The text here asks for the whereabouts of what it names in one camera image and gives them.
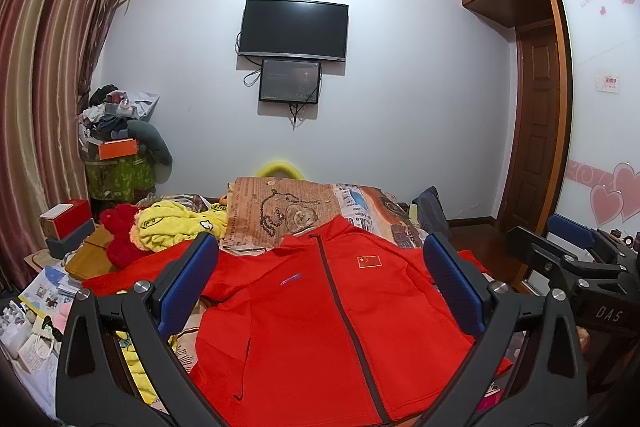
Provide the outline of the red zip jacket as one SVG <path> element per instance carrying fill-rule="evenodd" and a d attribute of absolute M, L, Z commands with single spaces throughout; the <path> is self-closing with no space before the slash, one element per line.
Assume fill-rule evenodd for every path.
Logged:
<path fill-rule="evenodd" d="M 469 354 L 419 248 L 342 217 L 221 253 L 192 383 L 233 426 L 374 426 L 425 412 Z"/>

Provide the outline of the dark blue clothing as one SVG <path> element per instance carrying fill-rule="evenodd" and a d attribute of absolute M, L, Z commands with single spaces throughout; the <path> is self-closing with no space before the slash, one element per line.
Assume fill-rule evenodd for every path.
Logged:
<path fill-rule="evenodd" d="M 412 203 L 416 205 L 419 225 L 426 233 L 440 233 L 450 239 L 449 223 L 434 185 L 427 187 Z"/>

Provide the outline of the pile of clothes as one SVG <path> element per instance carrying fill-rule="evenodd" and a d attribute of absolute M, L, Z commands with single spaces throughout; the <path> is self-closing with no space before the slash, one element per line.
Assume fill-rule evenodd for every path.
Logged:
<path fill-rule="evenodd" d="M 114 84 L 99 88 L 78 117 L 79 141 L 137 139 L 151 132 L 150 119 L 158 101 L 160 96 L 151 92 L 127 92 Z"/>

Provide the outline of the white heart-patterned wardrobe door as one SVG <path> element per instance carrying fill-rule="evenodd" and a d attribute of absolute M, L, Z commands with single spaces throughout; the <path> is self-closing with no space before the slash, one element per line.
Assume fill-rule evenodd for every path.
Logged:
<path fill-rule="evenodd" d="M 556 210 L 587 227 L 639 230 L 639 0 L 560 0 L 572 116 Z"/>

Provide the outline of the brown wooden door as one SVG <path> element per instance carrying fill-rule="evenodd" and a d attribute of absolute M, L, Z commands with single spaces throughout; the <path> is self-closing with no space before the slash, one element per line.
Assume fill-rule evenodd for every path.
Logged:
<path fill-rule="evenodd" d="M 560 71 L 551 24 L 516 31 L 518 101 L 506 189 L 498 229 L 535 230 L 544 207 L 558 136 Z"/>

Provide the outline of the papers and photos clutter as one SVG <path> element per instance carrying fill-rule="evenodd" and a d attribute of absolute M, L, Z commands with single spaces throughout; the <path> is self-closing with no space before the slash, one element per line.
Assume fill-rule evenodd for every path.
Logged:
<path fill-rule="evenodd" d="M 58 358 L 70 305 L 80 283 L 66 271 L 66 261 L 47 251 L 25 258 L 36 276 L 1 307 L 1 353 L 17 381 L 39 410 L 55 419 Z"/>

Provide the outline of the wooden boards stack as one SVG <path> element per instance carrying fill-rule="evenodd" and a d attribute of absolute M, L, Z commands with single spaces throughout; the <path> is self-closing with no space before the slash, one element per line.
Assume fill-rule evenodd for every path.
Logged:
<path fill-rule="evenodd" d="M 115 272 L 115 265 L 106 255 L 106 248 L 113 239 L 114 236 L 103 225 L 99 225 L 85 238 L 73 257 L 65 262 L 67 274 L 78 281 L 85 281 Z"/>

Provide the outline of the red and white box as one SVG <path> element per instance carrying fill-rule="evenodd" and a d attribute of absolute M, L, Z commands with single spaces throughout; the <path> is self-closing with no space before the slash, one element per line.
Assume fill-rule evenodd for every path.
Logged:
<path fill-rule="evenodd" d="M 60 202 L 39 216 L 46 239 L 65 239 L 91 219 L 91 207 L 87 199 Z"/>

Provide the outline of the yellow cartoon fleece blanket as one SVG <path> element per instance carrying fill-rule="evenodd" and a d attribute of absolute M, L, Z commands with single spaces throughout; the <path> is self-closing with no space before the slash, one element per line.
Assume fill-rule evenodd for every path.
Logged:
<path fill-rule="evenodd" d="M 225 205 L 213 204 L 202 212 L 196 212 L 174 200 L 163 199 L 134 214 L 128 235 L 129 242 L 148 255 L 195 239 L 201 232 L 212 234 L 216 239 L 223 239 L 227 227 Z M 160 398 L 146 376 L 130 336 L 124 332 L 118 332 L 117 335 L 120 349 L 142 400 L 158 409 Z"/>

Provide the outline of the newspaper print bed quilt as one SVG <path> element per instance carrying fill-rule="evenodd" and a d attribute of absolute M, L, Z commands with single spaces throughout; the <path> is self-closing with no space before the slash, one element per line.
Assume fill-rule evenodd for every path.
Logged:
<path fill-rule="evenodd" d="M 294 245 L 294 237 L 314 231 L 336 217 L 399 248 L 418 248 L 426 237 L 412 212 L 402 207 L 394 195 L 370 186 L 319 184 L 274 176 L 239 178 L 229 185 L 220 202 L 204 202 L 196 195 L 165 196 L 142 202 L 140 210 L 163 199 L 196 212 L 213 204 L 227 207 L 228 227 L 224 238 L 219 239 L 218 267 L 209 277 L 201 302 L 186 326 L 170 340 L 188 372 L 198 361 L 196 337 L 205 309 L 264 275 L 276 264 L 278 248 Z"/>

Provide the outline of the orange box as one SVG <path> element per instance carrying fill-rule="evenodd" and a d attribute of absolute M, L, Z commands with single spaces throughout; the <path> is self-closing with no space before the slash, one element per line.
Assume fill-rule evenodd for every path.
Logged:
<path fill-rule="evenodd" d="M 99 160 L 109 160 L 138 153 L 138 141 L 136 139 L 121 139 L 103 142 L 98 147 Z"/>

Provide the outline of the yellow chair back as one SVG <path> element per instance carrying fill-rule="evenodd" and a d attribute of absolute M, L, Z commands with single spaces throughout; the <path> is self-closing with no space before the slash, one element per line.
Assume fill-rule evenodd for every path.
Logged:
<path fill-rule="evenodd" d="M 268 162 L 267 165 L 260 168 L 256 176 L 261 178 L 271 178 L 272 176 L 280 176 L 280 178 L 288 178 L 293 180 L 305 179 L 303 173 L 301 173 L 290 162 L 284 160 L 276 160 Z"/>

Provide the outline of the striped red gold curtain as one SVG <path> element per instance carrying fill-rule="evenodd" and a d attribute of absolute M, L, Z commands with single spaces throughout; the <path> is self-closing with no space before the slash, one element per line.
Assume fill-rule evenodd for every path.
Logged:
<path fill-rule="evenodd" d="M 39 217 L 85 198 L 78 117 L 118 0 L 1 0 L 1 273 L 24 288 Z"/>

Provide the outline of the small wall monitor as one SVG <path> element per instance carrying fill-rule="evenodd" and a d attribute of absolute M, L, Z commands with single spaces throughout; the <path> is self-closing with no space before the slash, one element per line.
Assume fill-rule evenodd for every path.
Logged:
<path fill-rule="evenodd" d="M 265 58 L 258 100 L 271 103 L 317 104 L 321 64 L 314 61 Z"/>

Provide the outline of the black wall television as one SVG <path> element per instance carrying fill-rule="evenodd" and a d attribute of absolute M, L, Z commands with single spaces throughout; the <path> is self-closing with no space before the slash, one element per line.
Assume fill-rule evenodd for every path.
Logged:
<path fill-rule="evenodd" d="M 238 41 L 244 56 L 345 62 L 349 6 L 303 0 L 246 0 Z"/>

